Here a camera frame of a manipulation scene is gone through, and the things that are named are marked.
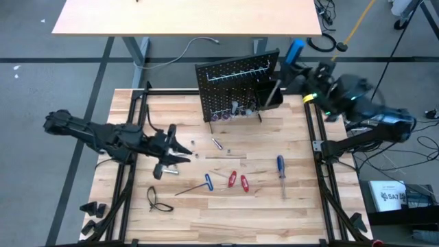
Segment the metal cart leg with caster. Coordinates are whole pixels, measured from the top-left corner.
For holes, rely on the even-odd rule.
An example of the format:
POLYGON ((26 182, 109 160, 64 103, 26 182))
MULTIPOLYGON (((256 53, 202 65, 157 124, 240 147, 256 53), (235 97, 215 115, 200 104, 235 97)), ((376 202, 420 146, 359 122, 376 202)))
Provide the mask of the metal cart leg with caster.
POLYGON ((404 30, 409 19, 417 8, 427 19, 427 22, 439 41, 439 0, 388 0, 391 4, 391 13, 399 19, 394 23, 395 30, 404 30))

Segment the black side shelf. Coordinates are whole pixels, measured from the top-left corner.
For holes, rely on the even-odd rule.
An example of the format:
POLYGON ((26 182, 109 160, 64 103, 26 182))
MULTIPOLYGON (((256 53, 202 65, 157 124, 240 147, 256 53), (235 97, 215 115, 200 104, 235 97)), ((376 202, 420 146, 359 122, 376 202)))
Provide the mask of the black side shelf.
POLYGON ((360 187, 371 225, 421 226, 439 224, 439 199, 432 194, 429 185, 405 183, 407 205, 403 205, 400 210, 378 212, 375 209, 368 182, 361 181, 360 187))

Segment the black power strip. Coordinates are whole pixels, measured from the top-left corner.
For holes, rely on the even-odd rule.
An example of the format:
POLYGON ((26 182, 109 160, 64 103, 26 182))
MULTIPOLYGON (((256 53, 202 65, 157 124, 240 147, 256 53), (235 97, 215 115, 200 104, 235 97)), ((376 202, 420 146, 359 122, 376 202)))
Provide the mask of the black power strip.
POLYGON ((314 4, 323 21, 328 25, 332 25, 333 19, 336 18, 335 3, 333 0, 314 0, 314 4))

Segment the blue clear handle screwdriver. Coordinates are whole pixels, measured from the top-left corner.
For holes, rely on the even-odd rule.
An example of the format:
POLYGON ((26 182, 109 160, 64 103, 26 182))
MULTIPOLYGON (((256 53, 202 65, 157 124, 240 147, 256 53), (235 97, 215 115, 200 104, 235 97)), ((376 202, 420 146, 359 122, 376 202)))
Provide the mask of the blue clear handle screwdriver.
POLYGON ((281 180, 281 189, 282 189, 282 197, 286 199, 286 190, 285 190, 285 161, 282 155, 277 156, 277 167, 279 172, 279 178, 281 180))

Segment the black aluminium table frame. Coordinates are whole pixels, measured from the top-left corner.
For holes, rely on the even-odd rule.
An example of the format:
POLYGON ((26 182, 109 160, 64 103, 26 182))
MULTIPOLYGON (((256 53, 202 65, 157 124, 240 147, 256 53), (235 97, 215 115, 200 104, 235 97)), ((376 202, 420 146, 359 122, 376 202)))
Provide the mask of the black aluminium table frame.
POLYGON ((259 117, 217 123, 203 121, 200 96, 193 89, 152 89, 147 105, 150 119, 144 131, 152 134, 155 128, 176 124, 178 141, 192 151, 191 162, 178 166, 179 175, 164 174, 156 180, 155 158, 140 156, 130 168, 100 156, 99 165, 93 166, 90 200, 110 204, 115 187, 123 186, 128 176, 134 178, 130 203, 116 214, 113 239, 142 244, 317 244, 348 236, 336 220, 326 222, 335 213, 322 208, 307 125, 316 113, 305 108, 299 96, 285 96, 278 108, 259 117), (219 150, 212 138, 224 149, 219 150), (285 161, 286 199, 278 155, 285 161), (222 191, 228 179, 211 170, 226 176, 236 171, 234 187, 222 191), (205 174, 211 177, 213 191, 200 187, 175 196, 204 183, 205 174), (241 175, 248 180, 248 193, 241 175), (174 208, 172 212, 150 211, 150 186, 159 202, 174 208))

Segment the black safety glasses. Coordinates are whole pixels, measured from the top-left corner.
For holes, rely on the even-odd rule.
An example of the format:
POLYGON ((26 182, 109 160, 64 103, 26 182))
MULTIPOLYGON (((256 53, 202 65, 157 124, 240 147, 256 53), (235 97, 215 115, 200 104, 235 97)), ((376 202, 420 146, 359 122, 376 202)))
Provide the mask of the black safety glasses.
POLYGON ((157 192, 154 186, 150 186, 147 189, 147 200, 150 205, 150 211, 157 210, 161 212, 170 213, 174 210, 172 206, 158 201, 157 192))

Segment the black metal pegboard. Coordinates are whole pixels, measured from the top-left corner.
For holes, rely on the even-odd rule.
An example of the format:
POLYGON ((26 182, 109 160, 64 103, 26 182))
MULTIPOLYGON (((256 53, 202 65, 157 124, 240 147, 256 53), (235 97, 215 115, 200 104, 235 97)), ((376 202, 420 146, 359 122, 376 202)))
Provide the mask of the black metal pegboard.
POLYGON ((230 108, 232 101, 257 109, 255 97, 256 83, 276 80, 274 69, 278 62, 279 52, 279 49, 274 49, 255 55, 197 64, 195 66, 195 75, 198 82, 203 120, 207 123, 215 122, 207 121, 207 117, 210 116, 210 110, 230 108), (206 73, 210 76, 228 75, 233 72, 239 73, 240 71, 265 67, 268 61, 270 61, 271 65, 265 75, 227 81, 220 80, 218 82, 208 82, 206 79, 206 73))

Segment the blue T-handle hex key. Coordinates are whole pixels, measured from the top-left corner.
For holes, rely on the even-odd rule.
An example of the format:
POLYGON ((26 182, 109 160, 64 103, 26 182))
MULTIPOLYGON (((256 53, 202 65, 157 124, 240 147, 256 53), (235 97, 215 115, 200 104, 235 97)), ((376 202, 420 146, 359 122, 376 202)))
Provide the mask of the blue T-handle hex key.
POLYGON ((179 196, 180 194, 187 193, 189 191, 192 191, 192 190, 200 188, 200 187, 207 187, 209 191, 213 191, 214 190, 214 186, 213 186, 213 182, 212 182, 211 177, 209 176, 209 174, 205 174, 204 178, 205 178, 204 183, 202 183, 200 185, 197 185, 195 187, 192 187, 190 189, 186 189, 184 191, 181 191, 181 192, 175 194, 175 196, 179 196))

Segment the white printed booklet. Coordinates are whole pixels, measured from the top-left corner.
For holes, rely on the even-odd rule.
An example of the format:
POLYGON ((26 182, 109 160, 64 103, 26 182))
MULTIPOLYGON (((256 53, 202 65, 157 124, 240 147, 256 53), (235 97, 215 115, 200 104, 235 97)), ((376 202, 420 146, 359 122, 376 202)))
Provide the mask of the white printed booklet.
POLYGON ((406 186, 402 180, 371 180, 368 185, 378 212, 400 210, 407 205, 406 186))

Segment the blue black handle screwdriver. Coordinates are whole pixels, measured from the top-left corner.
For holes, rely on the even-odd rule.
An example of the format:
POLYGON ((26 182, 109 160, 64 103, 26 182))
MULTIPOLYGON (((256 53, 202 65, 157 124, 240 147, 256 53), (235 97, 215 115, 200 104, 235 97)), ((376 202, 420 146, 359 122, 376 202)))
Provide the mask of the blue black handle screwdriver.
POLYGON ((277 91, 277 89, 279 88, 279 86, 281 85, 282 81, 287 77, 287 75, 289 73, 292 72, 294 65, 296 64, 296 61, 297 61, 304 46, 305 46, 305 43, 303 41, 301 41, 299 39, 293 40, 292 44, 290 45, 290 47, 285 55, 284 62, 281 64, 281 75, 277 79, 274 88, 270 92, 270 94, 267 98, 267 101, 265 102, 265 105, 264 105, 265 108, 267 108, 269 106, 269 104, 271 103, 272 98, 273 98, 275 92, 277 91))

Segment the chrome screwdriver holder rail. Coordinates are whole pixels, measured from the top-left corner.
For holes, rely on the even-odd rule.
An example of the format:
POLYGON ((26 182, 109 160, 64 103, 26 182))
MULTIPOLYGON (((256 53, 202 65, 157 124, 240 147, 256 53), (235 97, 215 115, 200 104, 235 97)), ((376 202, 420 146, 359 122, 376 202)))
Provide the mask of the chrome screwdriver holder rail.
MULTIPOLYGON (((234 119, 234 118, 237 118, 237 117, 243 117, 243 116, 240 115, 239 111, 240 111, 241 108, 245 108, 245 107, 246 107, 245 105, 240 105, 240 104, 239 104, 236 116, 235 116, 235 117, 230 117, 229 120, 234 119)), ((222 120, 222 113, 223 113, 223 112, 229 112, 229 113, 230 113, 231 108, 232 108, 232 105, 231 105, 230 108, 226 108, 226 109, 221 109, 221 110, 210 110, 210 116, 207 117, 207 121, 211 121, 211 116, 212 116, 213 114, 219 114, 219 115, 221 116, 221 119, 220 119, 219 121, 223 121, 223 120, 222 120)), ((257 113, 254 114, 254 115, 256 115, 256 116, 259 117, 259 116, 260 116, 260 112, 259 112, 257 109, 256 109, 256 111, 257 111, 257 113)))

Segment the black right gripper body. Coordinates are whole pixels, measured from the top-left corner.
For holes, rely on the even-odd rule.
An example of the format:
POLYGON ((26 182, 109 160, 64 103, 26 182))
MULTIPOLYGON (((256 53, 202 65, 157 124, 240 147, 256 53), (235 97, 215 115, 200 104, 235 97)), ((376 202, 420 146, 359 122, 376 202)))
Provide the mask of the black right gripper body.
POLYGON ((333 71, 336 63, 325 60, 316 67, 307 68, 307 92, 317 95, 330 95, 337 86, 333 71))

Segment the light wooden desk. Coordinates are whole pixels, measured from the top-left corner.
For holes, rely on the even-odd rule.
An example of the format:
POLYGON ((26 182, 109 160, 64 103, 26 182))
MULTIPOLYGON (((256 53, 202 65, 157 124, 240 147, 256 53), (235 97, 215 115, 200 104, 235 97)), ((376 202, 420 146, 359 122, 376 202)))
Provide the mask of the light wooden desk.
POLYGON ((120 36, 142 83, 152 36, 247 36, 257 51, 271 36, 321 35, 313 0, 66 0, 52 30, 63 36, 120 36))

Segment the chrome multi-prong hook rail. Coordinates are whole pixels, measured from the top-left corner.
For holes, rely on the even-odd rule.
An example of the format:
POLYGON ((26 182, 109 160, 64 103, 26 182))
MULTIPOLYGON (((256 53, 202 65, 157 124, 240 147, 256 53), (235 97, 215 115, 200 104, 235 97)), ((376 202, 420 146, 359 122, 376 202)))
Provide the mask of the chrome multi-prong hook rail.
POLYGON ((270 61, 268 61, 265 67, 259 67, 258 69, 250 69, 247 71, 240 71, 239 73, 233 72, 228 75, 210 76, 208 73, 206 73, 206 79, 208 82, 218 82, 220 80, 227 81, 227 80, 234 80, 234 79, 258 76, 258 75, 265 75, 269 71, 270 65, 271 63, 270 61))

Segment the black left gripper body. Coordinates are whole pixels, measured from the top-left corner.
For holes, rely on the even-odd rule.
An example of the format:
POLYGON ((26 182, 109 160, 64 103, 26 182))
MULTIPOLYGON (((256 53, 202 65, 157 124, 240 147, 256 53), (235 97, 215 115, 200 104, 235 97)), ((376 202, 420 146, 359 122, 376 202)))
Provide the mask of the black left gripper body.
POLYGON ((158 159, 170 158, 169 146, 166 144, 167 135, 163 130, 158 130, 154 136, 143 134, 141 137, 140 153, 158 159))

